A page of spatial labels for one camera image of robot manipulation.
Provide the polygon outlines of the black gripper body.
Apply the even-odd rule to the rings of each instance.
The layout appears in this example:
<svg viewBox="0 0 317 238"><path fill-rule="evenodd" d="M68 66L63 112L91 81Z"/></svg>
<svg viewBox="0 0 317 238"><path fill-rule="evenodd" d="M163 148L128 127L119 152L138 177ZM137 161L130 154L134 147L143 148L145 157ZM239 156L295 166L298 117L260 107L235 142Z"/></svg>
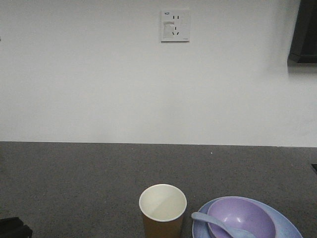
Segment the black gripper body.
<svg viewBox="0 0 317 238"><path fill-rule="evenodd" d="M33 231L25 225L18 217L0 220L1 238L31 238Z"/></svg>

